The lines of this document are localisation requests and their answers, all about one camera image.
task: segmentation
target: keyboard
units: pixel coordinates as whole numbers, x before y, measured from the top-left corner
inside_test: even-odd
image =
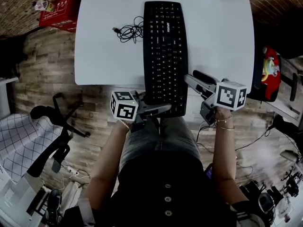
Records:
[[[186,31],[181,4],[149,1],[144,6],[143,59],[145,103],[170,103],[157,117],[185,115],[188,74]]]

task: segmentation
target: gold bracelet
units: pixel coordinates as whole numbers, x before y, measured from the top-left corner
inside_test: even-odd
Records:
[[[221,119],[221,120],[216,120],[216,122],[227,122],[227,121],[229,121],[230,119],[232,119],[232,115],[231,116],[229,116],[227,119]]]
[[[233,130],[235,129],[235,127],[233,127],[232,129],[224,128],[224,127],[222,127],[222,126],[220,126],[220,125],[217,125],[217,124],[216,124],[216,127],[219,127],[219,128],[221,128],[221,129],[227,130],[227,131],[233,131]]]
[[[124,124],[124,126],[127,128],[127,132],[129,132],[129,131],[130,131],[129,126],[128,126],[123,120],[119,119],[119,121],[120,121],[122,124]]]

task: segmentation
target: white grid fabric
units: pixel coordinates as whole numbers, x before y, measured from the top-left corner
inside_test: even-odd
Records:
[[[0,121],[0,164],[17,183],[38,156],[61,134],[48,117],[12,114]]]

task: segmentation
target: red box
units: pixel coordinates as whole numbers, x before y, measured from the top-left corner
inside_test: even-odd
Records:
[[[56,0],[53,3],[56,5],[53,12],[41,12],[39,26],[76,32],[81,0]]]

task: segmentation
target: white box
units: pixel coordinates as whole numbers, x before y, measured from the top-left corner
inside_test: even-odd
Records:
[[[245,106],[247,86],[237,82],[218,82],[214,105],[236,111]]]
[[[138,107],[138,103],[130,92],[112,92],[110,109],[114,118],[135,121]]]

